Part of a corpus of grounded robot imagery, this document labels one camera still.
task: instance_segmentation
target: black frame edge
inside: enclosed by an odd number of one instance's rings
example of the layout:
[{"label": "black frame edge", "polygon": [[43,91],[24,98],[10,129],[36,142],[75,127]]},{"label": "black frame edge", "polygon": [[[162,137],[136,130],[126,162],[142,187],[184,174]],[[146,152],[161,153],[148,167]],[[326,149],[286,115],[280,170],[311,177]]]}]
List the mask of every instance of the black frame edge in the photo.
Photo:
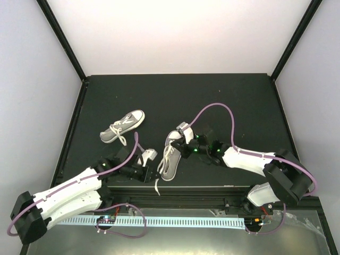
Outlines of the black frame edge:
[{"label": "black frame edge", "polygon": [[276,81],[281,71],[283,70],[285,64],[287,63],[289,57],[291,56],[295,46],[298,44],[300,38],[302,37],[304,31],[306,30],[309,22],[312,20],[314,14],[316,13],[318,7],[320,6],[322,0],[312,0],[304,13],[299,25],[297,26],[291,40],[289,41],[285,51],[283,52],[279,62],[277,63],[271,79]]},{"label": "black frame edge", "polygon": [[284,120],[286,129],[287,129],[289,140],[290,140],[290,142],[292,144],[292,147],[293,147],[292,153],[299,160],[298,151],[296,150],[296,147],[295,147],[295,143],[294,143],[294,139],[293,139],[293,136],[292,136],[292,133],[291,133],[291,129],[289,128],[288,120],[287,120],[285,111],[283,109],[283,105],[282,105],[282,102],[281,102],[281,99],[280,99],[280,95],[278,93],[275,81],[272,80],[271,81],[271,85],[273,86],[273,89],[274,89],[274,92],[275,92],[275,95],[276,95],[276,98],[277,98],[277,102],[279,103],[279,107],[280,107],[280,110],[281,110],[281,113],[282,113],[282,116],[283,116],[283,120]]},{"label": "black frame edge", "polygon": [[[54,175],[53,175],[51,186],[50,186],[51,188],[57,185],[56,184],[57,180],[62,180],[63,168],[64,168],[64,165],[67,159],[67,155],[69,153],[71,141],[74,135],[75,127],[77,125],[77,121],[80,115],[80,110],[81,110],[81,107],[82,107],[82,104],[85,98],[88,85],[89,85],[88,79],[84,80],[81,84],[81,88],[80,88],[78,98],[75,103],[74,111],[71,117],[69,128],[66,133],[62,151],[60,153],[58,163],[54,171]],[[26,255],[28,253],[29,246],[30,246],[29,244],[23,245],[20,251],[20,255]]]},{"label": "black frame edge", "polygon": [[46,0],[37,0],[42,12],[44,13],[48,23],[52,27],[55,35],[57,36],[60,44],[62,45],[63,49],[65,50],[67,56],[69,57],[69,60],[71,61],[75,71],[77,72],[79,78],[81,81],[84,81],[86,79],[86,75],[81,68],[62,28],[60,27],[57,18],[55,18],[54,13],[52,12],[52,9],[49,7],[49,4]]},{"label": "black frame edge", "polygon": [[326,242],[328,244],[329,252],[330,252],[331,255],[338,255],[339,253],[336,249],[335,242],[334,242],[332,233],[329,229],[329,225],[328,225],[326,216],[325,216],[325,214],[318,214],[318,215],[319,215],[319,220],[321,222],[322,230],[323,230],[325,238],[326,238]]}]

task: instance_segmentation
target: black metal frame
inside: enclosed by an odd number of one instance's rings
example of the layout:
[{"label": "black metal frame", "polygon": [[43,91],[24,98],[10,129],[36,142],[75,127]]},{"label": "black metal frame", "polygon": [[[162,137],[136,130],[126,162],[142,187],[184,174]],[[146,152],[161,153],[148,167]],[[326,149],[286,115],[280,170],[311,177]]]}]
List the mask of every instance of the black metal frame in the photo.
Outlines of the black metal frame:
[{"label": "black metal frame", "polygon": [[[67,131],[66,138],[65,138],[65,141],[64,141],[64,144],[63,144],[63,148],[62,148],[62,151],[61,151],[61,155],[59,157],[59,161],[58,161],[58,164],[57,164],[57,167],[56,167],[56,171],[55,171],[55,174],[54,174],[54,177],[53,177],[53,180],[52,180],[51,186],[56,186],[56,185],[58,185],[62,182],[63,167],[64,167],[65,162],[66,162],[67,154],[69,152],[69,148],[70,148],[70,145],[71,145],[71,142],[72,142],[75,127],[77,125],[78,117],[79,117],[80,110],[81,110],[81,107],[82,107],[82,104],[83,104],[83,100],[84,100],[85,95],[86,95],[86,91],[87,91],[87,87],[88,87],[89,82],[88,82],[87,77],[86,77],[85,73],[83,72],[83,70],[82,70],[82,68],[81,68],[81,66],[80,66],[80,64],[79,64],[79,62],[78,62],[70,44],[69,44],[69,42],[67,41],[65,34],[63,33],[60,25],[58,24],[58,21],[56,20],[55,15],[53,14],[51,8],[49,7],[47,1],[46,0],[37,0],[37,2],[39,4],[40,8],[42,9],[44,15],[46,16],[46,18],[47,18],[49,24],[51,25],[52,29],[54,30],[55,34],[57,35],[58,40],[60,41],[61,45],[63,46],[68,58],[70,59],[72,65],[74,66],[79,78],[82,81],[82,87],[80,89],[79,96],[78,96],[78,99],[76,101],[76,106],[75,106],[75,109],[74,109],[74,112],[73,112],[73,115],[72,115],[72,118],[71,118],[70,126],[69,126],[69,129]],[[293,149],[294,149],[293,153],[296,157],[298,157],[298,153],[297,153],[297,150],[296,150],[294,142],[293,142],[293,138],[292,138],[292,135],[291,135],[288,123],[287,123],[287,119],[285,117],[284,110],[283,110],[282,105],[281,105],[279,95],[277,93],[275,81],[277,80],[279,74],[281,73],[282,69],[284,68],[284,65],[288,61],[291,53],[293,52],[295,46],[299,42],[301,36],[303,35],[305,29],[307,28],[309,22],[311,21],[312,17],[314,16],[314,14],[315,14],[316,10],[318,9],[319,5],[321,4],[321,2],[322,2],[322,0],[312,0],[311,1],[311,3],[308,6],[304,16],[302,17],[302,20],[300,21],[300,23],[297,27],[294,35],[292,36],[292,38],[291,38],[290,42],[288,43],[283,55],[281,56],[277,66],[275,67],[274,72],[272,73],[272,75],[270,77],[271,80],[272,80],[272,85],[274,86],[274,88],[276,90],[276,96],[277,96],[278,102],[280,103],[280,108],[281,108],[281,111],[282,111],[282,115],[284,116],[285,125],[286,125],[287,131],[290,135],[291,143],[293,145]],[[116,192],[124,193],[124,190],[120,189]],[[148,191],[145,191],[145,192],[146,192],[145,194],[141,194],[140,191],[139,191],[139,196],[147,197]],[[173,205],[163,204],[163,207],[164,208],[170,208],[170,207],[174,208],[174,207],[180,206],[181,208],[185,208],[183,206],[184,205],[183,201],[185,201],[186,197],[188,197],[190,199],[192,198],[193,194],[191,192],[193,192],[193,191],[187,191],[187,190],[181,191],[181,198],[180,198],[180,201],[177,204],[176,203],[173,204]],[[234,192],[239,192],[239,191],[231,191],[231,192],[225,193],[225,190],[224,190],[223,194],[221,192],[222,191],[219,191],[217,189],[216,192],[209,193],[209,196],[212,196],[212,197],[214,197],[214,196],[233,196]],[[173,197],[174,198],[173,201],[179,200],[179,194],[178,193],[172,194],[172,191],[168,191],[168,192],[164,191],[162,193],[165,196],[167,196],[167,198]],[[203,191],[203,190],[201,192],[199,190],[195,190],[194,195],[196,197],[207,196],[207,193],[206,193],[206,191]],[[134,195],[129,193],[129,194],[126,194],[126,196],[130,196],[129,199],[131,199],[131,197],[134,196]],[[142,205],[143,201],[145,202],[145,200],[143,200],[143,199],[141,199],[141,200],[139,200],[138,198],[134,199],[134,203],[136,203],[137,205],[140,205],[141,207],[143,207],[143,205]],[[208,202],[206,202],[206,204],[204,204],[204,200],[200,200],[200,202],[199,202],[199,204],[197,204],[197,206],[208,208],[209,206],[211,207],[211,204],[209,204],[210,202],[211,201],[208,201]],[[281,209],[281,208],[282,208],[282,205],[280,205],[279,203],[276,203],[275,206],[273,207],[273,209]],[[322,225],[322,229],[323,229],[324,234],[326,236],[326,240],[327,240],[327,244],[328,244],[328,247],[330,249],[330,252],[331,252],[331,254],[338,254],[319,198],[317,198],[317,197],[303,198],[301,200],[299,206],[294,207],[294,208],[289,207],[288,209],[292,209],[292,210],[316,210],[317,213],[318,213],[321,225]],[[28,248],[29,248],[29,245],[23,245],[20,254],[22,254],[22,255],[27,254]]]},{"label": "black metal frame", "polygon": [[[161,209],[223,209],[226,198],[240,197],[248,188],[216,188],[207,192],[204,188],[188,190],[186,188],[162,190],[161,197],[155,197],[155,191],[130,188],[111,188],[111,191],[120,199],[120,202],[129,202],[139,208],[161,208]],[[282,210],[283,204],[273,204],[273,210]],[[328,222],[318,197],[302,198],[298,206],[289,206],[287,210],[313,210],[316,211],[321,223],[322,230],[330,250],[330,254],[338,254]]]},{"label": "black metal frame", "polygon": [[67,56],[69,57],[75,71],[77,72],[79,78],[81,81],[86,80],[86,75],[81,68],[62,28],[60,27],[57,18],[55,18],[55,15],[52,11],[52,9],[49,7],[49,4],[46,0],[37,0],[42,12],[44,13],[48,23],[52,27],[55,35],[57,36],[60,44],[63,46],[63,49],[65,50]]},{"label": "black metal frame", "polygon": [[312,20],[314,14],[319,8],[322,0],[312,0],[304,13],[299,25],[297,26],[291,40],[289,41],[285,51],[283,52],[279,62],[277,63],[274,72],[271,74],[271,79],[275,82],[280,75],[283,67],[287,63],[289,57],[291,56],[295,46],[298,44],[300,38],[302,37],[304,31],[306,30],[309,22]]}]

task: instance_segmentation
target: cable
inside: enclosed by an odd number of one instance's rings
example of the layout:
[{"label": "cable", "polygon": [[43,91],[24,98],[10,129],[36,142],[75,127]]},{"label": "cable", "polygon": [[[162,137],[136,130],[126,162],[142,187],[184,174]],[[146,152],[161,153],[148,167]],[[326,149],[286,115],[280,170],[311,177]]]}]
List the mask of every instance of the cable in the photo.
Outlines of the cable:
[{"label": "cable", "polygon": [[313,182],[314,184],[314,189],[309,192],[309,193],[306,193],[304,196],[311,196],[313,195],[314,193],[317,192],[318,190],[318,183],[317,183],[317,180],[314,178],[313,175],[311,175],[311,173],[309,173],[306,169],[304,169],[303,167],[289,161],[289,160],[286,160],[284,158],[278,158],[278,157],[275,157],[275,156],[268,156],[268,155],[263,155],[263,154],[260,154],[260,153],[255,153],[255,152],[249,152],[249,151],[244,151],[244,150],[241,150],[240,148],[238,148],[235,143],[234,143],[234,132],[235,132],[235,119],[234,119],[234,115],[232,113],[232,111],[230,110],[230,108],[228,106],[226,106],[225,104],[222,104],[222,103],[212,103],[210,105],[207,105],[206,107],[204,107],[198,114],[197,116],[194,118],[194,120],[189,124],[189,126],[192,126],[196,120],[199,118],[199,116],[201,116],[201,114],[206,110],[208,109],[209,107],[211,106],[222,106],[224,108],[226,108],[230,114],[230,117],[231,117],[231,120],[232,120],[232,131],[231,131],[231,144],[234,148],[234,150],[238,151],[239,153],[242,153],[242,154],[246,154],[246,155],[249,155],[249,156],[254,156],[254,157],[264,157],[264,158],[269,158],[269,159],[274,159],[274,160],[277,160],[279,162],[284,162],[286,164],[289,164],[297,169],[299,169],[302,173],[304,173],[305,175],[307,175]]},{"label": "cable", "polygon": [[[111,172],[113,172],[113,171],[118,170],[118,169],[121,168],[122,166],[124,166],[127,162],[130,161],[130,159],[132,158],[132,156],[134,155],[134,153],[135,153],[135,151],[136,151],[136,149],[137,149],[137,145],[138,145],[138,133],[137,133],[137,132],[134,133],[134,140],[135,140],[135,143],[134,143],[134,147],[133,147],[133,149],[132,149],[132,152],[131,152],[131,154],[127,157],[127,159],[126,159],[124,162],[122,162],[122,163],[119,164],[118,166],[115,166],[115,167],[113,167],[113,168],[111,168],[111,169],[109,169],[109,170],[106,170],[106,171],[104,171],[104,172],[97,173],[97,174],[92,174],[92,175],[89,175],[89,176],[85,176],[85,177],[81,178],[80,181],[83,181],[83,180],[86,180],[86,179],[89,179],[89,178],[92,178],[92,177],[97,177],[97,176],[101,176],[101,175],[104,175],[104,174],[111,173]],[[60,190],[66,189],[67,187],[69,187],[69,186],[71,186],[71,185],[74,185],[74,184],[76,184],[76,183],[78,183],[78,182],[77,182],[77,181],[73,181],[73,182],[70,182],[70,183],[68,183],[68,184],[66,184],[66,185],[64,185],[64,186],[62,186],[62,187],[56,189],[55,191],[53,191],[53,192],[51,192],[50,194],[48,194],[48,195],[46,196],[46,199],[50,198],[51,196],[53,196],[55,193],[59,192]],[[23,209],[20,213],[18,213],[18,215],[14,217],[14,219],[11,221],[10,225],[8,226],[8,228],[7,228],[7,235],[9,235],[9,236],[18,236],[18,233],[12,233],[12,232],[11,232],[11,229],[12,229],[12,227],[14,226],[14,224],[15,224],[15,223],[18,221],[18,219],[19,219],[21,216],[23,216],[27,211],[29,211],[31,208],[33,208],[34,206],[36,206],[37,204],[39,204],[39,203],[41,203],[41,202],[43,202],[43,201],[44,201],[44,199],[40,199],[40,200],[38,200],[38,201],[32,203],[31,205],[27,206],[27,207],[26,207],[25,209]]]},{"label": "cable", "polygon": [[116,208],[115,217],[117,217],[118,213],[119,213],[119,207]]},{"label": "cable", "polygon": [[261,210],[264,211],[265,215],[267,215],[269,219],[271,219],[271,215],[267,213],[266,209],[263,206],[261,206]]},{"label": "cable", "polygon": [[275,232],[277,232],[285,223],[285,216],[286,216],[286,204],[283,204],[283,215],[282,215],[282,220],[280,222],[280,225],[278,225],[274,230],[272,231],[268,231],[268,232],[264,232],[264,233],[260,233],[260,232],[252,232],[250,231],[246,226],[245,226],[245,230],[249,233],[249,234],[255,234],[255,235],[268,235],[268,234],[273,234]]},{"label": "cable", "polygon": [[103,222],[98,222],[97,223],[97,225],[96,225],[97,232],[98,233],[99,232],[104,232],[104,234],[106,234],[106,233],[115,234],[115,235],[119,235],[119,236],[126,237],[126,238],[131,238],[131,239],[137,239],[137,238],[141,238],[141,237],[145,236],[146,233],[147,233],[147,220],[145,218],[145,215],[142,213],[142,211],[137,206],[131,205],[129,203],[119,203],[119,204],[114,205],[114,206],[110,206],[110,207],[107,207],[107,208],[104,208],[104,209],[97,209],[97,210],[93,210],[93,211],[95,211],[95,212],[107,211],[107,210],[110,210],[110,209],[113,209],[113,208],[117,208],[117,207],[119,208],[120,206],[129,206],[129,207],[132,207],[132,208],[136,209],[140,213],[140,215],[143,218],[143,222],[144,222],[143,232],[141,234],[139,234],[139,235],[126,235],[126,234],[122,234],[122,233],[119,233],[119,232],[116,232],[116,231],[103,230],[103,229],[99,228],[99,224],[103,223]]}]

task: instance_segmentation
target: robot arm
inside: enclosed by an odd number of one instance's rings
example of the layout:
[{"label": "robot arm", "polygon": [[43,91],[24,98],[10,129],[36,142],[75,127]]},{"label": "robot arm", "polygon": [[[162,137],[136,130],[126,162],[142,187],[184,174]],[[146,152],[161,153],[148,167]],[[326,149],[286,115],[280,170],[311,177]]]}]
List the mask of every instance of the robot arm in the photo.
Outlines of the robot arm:
[{"label": "robot arm", "polygon": [[157,153],[153,149],[148,149],[141,155],[134,155],[122,168],[114,172],[83,179],[112,169],[125,161],[129,154],[129,151],[122,148],[116,155],[100,159],[76,177],[56,187],[34,195],[28,191],[19,195],[11,213],[12,220],[26,207],[42,199],[42,202],[36,204],[14,223],[22,244],[38,240],[47,230],[66,218],[110,206],[114,199],[106,187],[106,180],[110,176],[124,175],[141,182],[159,178],[158,172],[147,165],[149,160],[155,159]]},{"label": "robot arm", "polygon": [[[171,145],[181,153],[183,158],[188,158],[192,153],[203,154],[207,155],[215,165],[240,168],[264,176],[268,182],[255,185],[246,195],[248,202],[256,207],[276,201],[282,201],[287,205],[297,205],[312,183],[309,177],[297,168],[265,158],[265,156],[275,156],[303,167],[287,150],[281,150],[278,153],[256,152],[240,148],[235,150],[230,144],[220,142],[208,127],[194,133],[189,125],[183,122],[177,130],[182,137],[173,141]],[[247,152],[260,155],[260,157],[247,155]]]}]

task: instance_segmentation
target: white cable tray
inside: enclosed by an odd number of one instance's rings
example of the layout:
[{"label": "white cable tray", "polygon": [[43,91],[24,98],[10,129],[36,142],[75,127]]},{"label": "white cable tray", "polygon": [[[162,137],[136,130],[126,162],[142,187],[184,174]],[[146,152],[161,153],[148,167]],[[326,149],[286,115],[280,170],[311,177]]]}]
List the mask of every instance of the white cable tray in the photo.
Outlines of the white cable tray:
[{"label": "white cable tray", "polygon": [[[101,216],[77,215],[63,220],[59,225],[95,226]],[[205,227],[234,228],[244,230],[243,218],[212,218],[212,217],[145,217],[148,227]],[[143,227],[141,216],[117,216],[114,224],[99,224],[100,226]]]}]

